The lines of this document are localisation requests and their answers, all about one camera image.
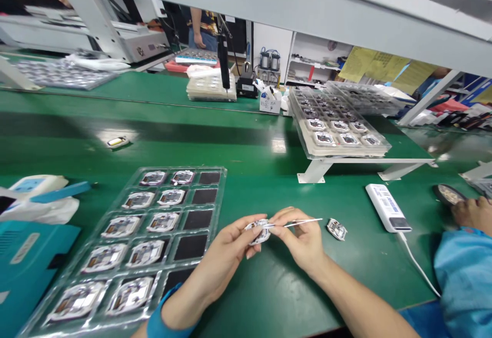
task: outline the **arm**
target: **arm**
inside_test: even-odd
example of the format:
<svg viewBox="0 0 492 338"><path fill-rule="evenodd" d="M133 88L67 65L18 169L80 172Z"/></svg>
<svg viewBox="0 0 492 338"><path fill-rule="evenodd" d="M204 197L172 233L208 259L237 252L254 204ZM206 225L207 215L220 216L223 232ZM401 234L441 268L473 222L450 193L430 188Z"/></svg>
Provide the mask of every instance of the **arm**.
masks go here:
<svg viewBox="0 0 492 338"><path fill-rule="evenodd" d="M492 331L492 206L484 197L452 208L460 231L445 232L434 258L444 322L456 337Z"/></svg>
<svg viewBox="0 0 492 338"><path fill-rule="evenodd" d="M323 251L321 229L315 222L296 226L296 235L284 228L293 220L309 219L299 209L279 211L270 231L288 247L296 263L330 297L352 335L358 337L418 337L418 334L388 303L339 267Z"/></svg>
<svg viewBox="0 0 492 338"><path fill-rule="evenodd" d="M243 230L247 224L266 216L242 217L223 228L186 282L174 293L170 291L168 299L132 338L187 337L205 309L223 294L244 256L250 259L261 251L261 245L249 246L261 227Z"/></svg>
<svg viewBox="0 0 492 338"><path fill-rule="evenodd" d="M201 10L195 7L190 7L191 23L193 25L193 35L195 44L198 48L206 48L206 45L201 39L200 24L201 24Z"/></svg>

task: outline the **blue sleeve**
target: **blue sleeve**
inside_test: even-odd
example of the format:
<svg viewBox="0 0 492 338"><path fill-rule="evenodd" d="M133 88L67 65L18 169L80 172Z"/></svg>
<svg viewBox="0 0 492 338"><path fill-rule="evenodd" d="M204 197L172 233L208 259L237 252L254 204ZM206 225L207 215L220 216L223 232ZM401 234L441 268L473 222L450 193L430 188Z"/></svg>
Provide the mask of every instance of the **blue sleeve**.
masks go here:
<svg viewBox="0 0 492 338"><path fill-rule="evenodd" d="M434 259L444 321L453 337L492 337L492 238L444 232Z"/></svg>
<svg viewBox="0 0 492 338"><path fill-rule="evenodd" d="M198 322L184 330L172 330L169 328L160 317L160 311L162 310L162 306L166 300L176 292L179 287L181 287L182 283L178 283L176 287L171 289L163 299L160 301L159 306L155 309L155 311L150 316L149 322L147 324L147 337L148 338L187 338L190 336L191 332L196 328Z"/></svg>

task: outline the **stacked trays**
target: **stacked trays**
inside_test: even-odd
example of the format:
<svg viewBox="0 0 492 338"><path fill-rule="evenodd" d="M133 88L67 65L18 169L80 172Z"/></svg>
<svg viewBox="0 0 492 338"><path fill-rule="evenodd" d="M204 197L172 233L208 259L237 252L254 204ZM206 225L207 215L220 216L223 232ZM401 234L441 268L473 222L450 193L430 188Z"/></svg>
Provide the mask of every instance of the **stacked trays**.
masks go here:
<svg viewBox="0 0 492 338"><path fill-rule="evenodd" d="M191 78L186 86L188 98L191 101L223 101L236 102L236 80L229 73L231 87L225 90L220 75Z"/></svg>
<svg viewBox="0 0 492 338"><path fill-rule="evenodd" d="M340 96L308 87L289 94L299 138L310 159L320 156L382 157L391 145Z"/></svg>
<svg viewBox="0 0 492 338"><path fill-rule="evenodd" d="M359 113L364 115L394 116L405 107L403 102L371 85L328 82L326 89L335 95L345 97Z"/></svg>
<svg viewBox="0 0 492 338"><path fill-rule="evenodd" d="M65 60L20 61L14 66L33 83L46 87L90 90L119 75L114 72L85 69L71 65Z"/></svg>
<svg viewBox="0 0 492 338"><path fill-rule="evenodd" d="M226 174L140 168L20 336L129 336L214 239Z"/></svg>

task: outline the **white cable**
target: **white cable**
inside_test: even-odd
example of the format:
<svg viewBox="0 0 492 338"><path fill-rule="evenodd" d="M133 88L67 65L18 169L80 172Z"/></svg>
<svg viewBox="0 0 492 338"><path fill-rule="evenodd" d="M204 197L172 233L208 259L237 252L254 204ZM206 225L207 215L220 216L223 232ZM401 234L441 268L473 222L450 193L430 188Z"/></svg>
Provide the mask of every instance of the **white cable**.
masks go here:
<svg viewBox="0 0 492 338"><path fill-rule="evenodd" d="M406 250L408 251L410 257L412 258L412 261L414 262L415 266L417 266L417 268L419 269L420 273L424 277L424 279L427 282L427 284L429 284L429 287L432 289L432 292L434 292L437 297L441 298L441 295L439 294L439 292L434 288L434 286L432 285L431 281L427 278L427 275L425 275L425 273L422 270L422 268L420 267L419 263L415 260L414 256L412 255L412 251L410 251L410 247L408 246L408 242L406 241L405 235L402 232L398 232L398 236L403 241L403 243L404 243L404 245L406 247Z"/></svg>

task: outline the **jeans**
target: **jeans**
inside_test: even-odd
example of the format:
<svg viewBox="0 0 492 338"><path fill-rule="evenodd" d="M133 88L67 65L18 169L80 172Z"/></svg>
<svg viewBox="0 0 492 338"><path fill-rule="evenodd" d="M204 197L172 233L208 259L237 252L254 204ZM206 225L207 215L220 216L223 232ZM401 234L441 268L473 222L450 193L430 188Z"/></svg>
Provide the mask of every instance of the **jeans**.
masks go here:
<svg viewBox="0 0 492 338"><path fill-rule="evenodd" d="M208 51L217 52L217 38L208 33L200 32L201 40L207 48ZM195 33L193 33L193 28L190 28L190 34L188 36L188 47L198 48L195 44Z"/></svg>

